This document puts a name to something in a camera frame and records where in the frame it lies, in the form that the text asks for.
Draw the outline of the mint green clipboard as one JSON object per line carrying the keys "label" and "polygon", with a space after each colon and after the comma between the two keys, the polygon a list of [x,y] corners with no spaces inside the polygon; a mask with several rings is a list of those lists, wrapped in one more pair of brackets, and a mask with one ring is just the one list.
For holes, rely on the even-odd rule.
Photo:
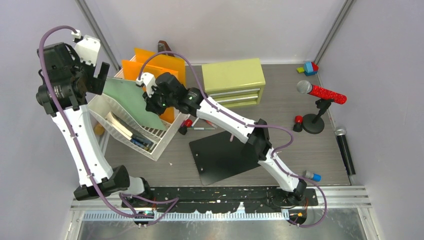
{"label": "mint green clipboard", "polygon": [[102,95],[111,106],[113,114],[124,120],[132,128],[147,127],[166,130],[160,117],[146,110],[144,90],[133,80],[108,77]]}

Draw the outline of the thick orange binder folder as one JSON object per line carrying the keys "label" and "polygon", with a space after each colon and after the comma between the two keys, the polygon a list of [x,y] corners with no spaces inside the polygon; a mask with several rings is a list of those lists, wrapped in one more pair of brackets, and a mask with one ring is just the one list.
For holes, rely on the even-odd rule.
{"label": "thick orange binder folder", "polygon": [[[141,62],[123,60],[122,68],[123,68],[124,79],[135,81],[139,76],[142,66],[143,64]],[[143,72],[150,73],[154,75],[155,78],[157,78],[158,76],[166,72],[169,72],[172,75],[175,75],[176,77],[178,76],[178,72],[175,70],[171,70],[171,69],[159,67],[159,66],[154,66],[150,64],[147,64],[144,67]],[[161,120],[164,120],[165,122],[172,124],[176,118],[174,108],[171,108],[171,107],[168,108],[159,117]]]}

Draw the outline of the white plastic file rack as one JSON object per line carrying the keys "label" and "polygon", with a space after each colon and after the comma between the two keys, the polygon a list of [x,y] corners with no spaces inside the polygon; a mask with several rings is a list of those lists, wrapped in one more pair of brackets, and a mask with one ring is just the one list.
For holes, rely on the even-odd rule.
{"label": "white plastic file rack", "polygon": [[[137,62],[136,56],[133,56],[129,61]],[[124,79],[123,74],[123,68],[120,70],[114,78],[118,79]],[[88,103],[88,109],[91,115],[95,118],[95,120],[100,123],[105,128],[105,133],[107,135],[110,135],[117,141],[121,142],[122,144],[128,146],[129,148],[139,152],[140,154],[146,156],[147,158],[150,158],[153,161],[157,161],[168,144],[171,142],[173,137],[177,134],[178,129],[182,123],[188,119],[187,114],[180,113],[176,109],[174,109],[175,113],[175,119],[173,123],[168,123],[164,120],[162,120],[163,124],[166,127],[166,130],[158,130],[154,128],[149,127],[141,127],[141,128],[133,128],[130,125],[132,129],[136,130],[141,135],[145,136],[146,138],[149,138],[155,143],[154,150],[152,152],[147,152],[135,145],[133,145],[131,142],[126,140],[121,140],[118,136],[115,136],[111,130],[108,130],[108,125],[106,123],[105,117],[107,113],[112,112],[111,105],[107,102],[106,97],[102,95],[96,95],[89,103]]]}

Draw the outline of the Nineteen Eighty-Four dark book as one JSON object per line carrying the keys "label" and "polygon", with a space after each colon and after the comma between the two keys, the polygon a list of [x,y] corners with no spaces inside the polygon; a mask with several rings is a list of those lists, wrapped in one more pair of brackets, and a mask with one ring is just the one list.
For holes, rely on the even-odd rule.
{"label": "Nineteen Eighty-Four dark book", "polygon": [[121,140],[131,142],[148,153],[154,150],[155,143],[152,140],[132,129],[114,113],[108,112],[105,116],[105,121],[108,125],[108,130],[111,130],[113,135],[118,136]]}

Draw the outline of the black clipboard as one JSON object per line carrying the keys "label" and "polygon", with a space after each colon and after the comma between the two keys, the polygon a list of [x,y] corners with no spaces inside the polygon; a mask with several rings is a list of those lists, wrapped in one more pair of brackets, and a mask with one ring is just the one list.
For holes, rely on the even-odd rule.
{"label": "black clipboard", "polygon": [[243,155],[245,146],[227,131],[191,141],[189,147],[202,185],[209,186],[259,167],[258,161]]}

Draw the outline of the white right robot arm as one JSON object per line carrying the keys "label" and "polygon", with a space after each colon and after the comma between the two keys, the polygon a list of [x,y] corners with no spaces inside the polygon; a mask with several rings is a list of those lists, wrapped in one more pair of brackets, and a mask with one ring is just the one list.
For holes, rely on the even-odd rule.
{"label": "white right robot arm", "polygon": [[254,121],[234,113],[220,105],[197,87],[186,88],[177,78],[165,72],[155,77],[143,72],[136,79],[136,85],[144,88],[143,98],[148,112],[161,115],[167,108],[175,108],[210,121],[236,137],[244,144],[243,152],[255,160],[274,177],[285,198],[291,205],[299,205],[306,197],[307,183],[296,175],[281,160],[270,142],[268,129],[263,119]]}

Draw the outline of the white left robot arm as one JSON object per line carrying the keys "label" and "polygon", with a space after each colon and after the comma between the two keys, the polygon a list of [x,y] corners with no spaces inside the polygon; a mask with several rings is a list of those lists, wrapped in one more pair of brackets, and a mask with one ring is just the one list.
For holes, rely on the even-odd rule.
{"label": "white left robot arm", "polygon": [[87,93],[102,94],[110,65],[103,62],[95,76],[100,41],[84,37],[74,47],[60,42],[43,49],[46,73],[36,93],[37,102],[61,130],[78,171],[79,187],[73,192],[78,201],[122,192],[134,195],[141,207],[154,199],[148,182],[132,177],[125,166],[112,168],[106,161],[92,129]]}

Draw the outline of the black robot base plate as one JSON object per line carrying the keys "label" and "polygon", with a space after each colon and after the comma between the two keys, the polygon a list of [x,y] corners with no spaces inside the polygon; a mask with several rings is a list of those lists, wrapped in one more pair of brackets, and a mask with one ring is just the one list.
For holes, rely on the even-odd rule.
{"label": "black robot base plate", "polygon": [[316,191],[307,188],[298,203],[292,203],[289,194],[276,186],[214,186],[214,187],[152,187],[149,200],[162,202],[178,198],[171,213],[205,214],[234,213],[244,206],[246,213],[276,213],[294,207],[314,207],[319,204]]}

